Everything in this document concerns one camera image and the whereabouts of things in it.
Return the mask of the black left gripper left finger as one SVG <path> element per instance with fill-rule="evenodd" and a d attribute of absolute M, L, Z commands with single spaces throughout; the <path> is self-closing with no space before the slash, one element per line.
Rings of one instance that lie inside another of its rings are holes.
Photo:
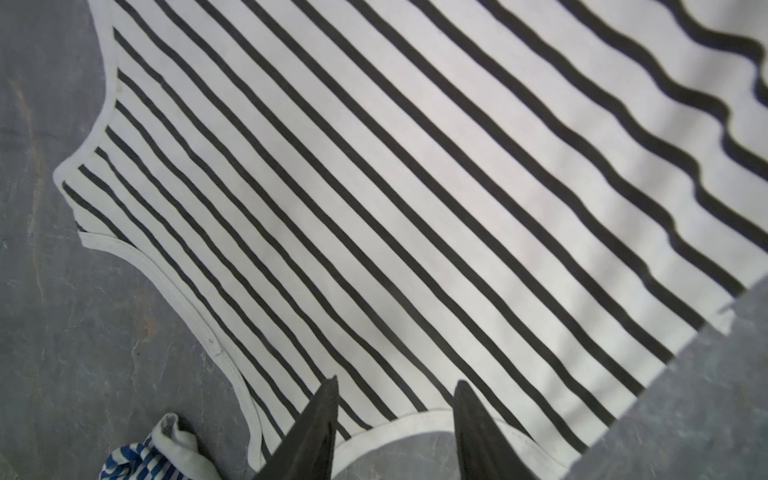
<path fill-rule="evenodd" d="M 338 380 L 333 377 L 322 382 L 255 479 L 331 479 L 338 408 Z"/>

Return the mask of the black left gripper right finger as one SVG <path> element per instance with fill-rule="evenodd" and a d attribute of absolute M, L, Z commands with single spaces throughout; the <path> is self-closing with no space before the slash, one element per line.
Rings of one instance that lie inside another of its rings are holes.
<path fill-rule="evenodd" d="M 536 479 L 464 380 L 454 391 L 453 422 L 462 480 Z"/>

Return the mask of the blue striped tank top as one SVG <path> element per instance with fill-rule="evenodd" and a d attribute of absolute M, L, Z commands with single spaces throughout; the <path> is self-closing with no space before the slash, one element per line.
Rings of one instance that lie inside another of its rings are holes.
<path fill-rule="evenodd" d="M 98 479 L 215 479 L 215 465 L 204 456 L 197 437 L 180 426 L 175 413 L 165 414 L 147 438 L 115 449 Z"/>

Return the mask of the black striped tank top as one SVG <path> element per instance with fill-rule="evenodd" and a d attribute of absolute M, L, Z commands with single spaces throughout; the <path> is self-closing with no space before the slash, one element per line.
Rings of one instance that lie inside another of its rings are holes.
<path fill-rule="evenodd" d="M 54 173 L 233 387 L 262 468 L 328 378 L 340 464 L 467 382 L 561 478 L 767 274 L 763 1 L 93 1 Z"/>

